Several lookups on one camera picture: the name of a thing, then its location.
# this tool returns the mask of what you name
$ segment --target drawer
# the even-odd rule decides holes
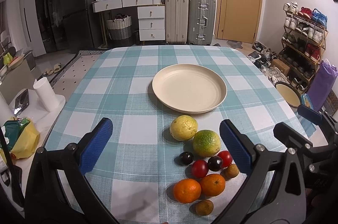
[[[150,6],[137,8],[139,19],[142,18],[164,18],[165,7],[164,6]]]
[[[93,3],[94,12],[122,8],[122,0],[102,0]]]
[[[140,30],[140,41],[165,40],[165,30]]]
[[[145,18],[139,19],[139,28],[140,30],[155,30],[155,29],[165,29],[165,20],[164,18]]]
[[[153,0],[122,0],[123,7],[152,5]]]

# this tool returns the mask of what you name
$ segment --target refrigerator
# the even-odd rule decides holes
[[[65,34],[72,53],[103,44],[99,14],[93,12],[95,0],[60,0]]]

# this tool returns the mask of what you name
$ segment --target tablecloth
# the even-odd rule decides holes
[[[273,137],[273,127],[285,122],[303,136],[295,114],[269,80],[241,52],[218,46],[132,46],[100,56],[62,110],[46,144],[63,149],[78,142],[107,117],[113,134],[94,170],[86,178],[103,204],[121,223],[211,223],[225,208],[245,179],[226,183],[225,191],[211,198],[211,215],[199,217],[193,205],[174,200],[175,182],[191,177],[191,167],[179,167],[174,158],[192,151],[191,142],[175,141],[170,123],[181,113],[164,106],[151,82],[161,69],[173,64],[198,64],[219,74],[227,86],[224,102],[215,110],[194,115],[198,129],[219,133],[230,119],[254,144],[271,151],[285,147]],[[75,198],[72,207],[81,211]]]

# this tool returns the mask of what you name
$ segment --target cream plate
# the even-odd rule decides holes
[[[177,64],[161,69],[153,79],[157,98],[181,113],[206,113],[226,97],[226,85],[214,71],[199,65]]]

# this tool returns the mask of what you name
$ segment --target silver suitcase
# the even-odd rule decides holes
[[[210,45],[214,32],[216,0],[189,0],[188,42]]]
[[[189,0],[165,0],[166,42],[187,42]]]

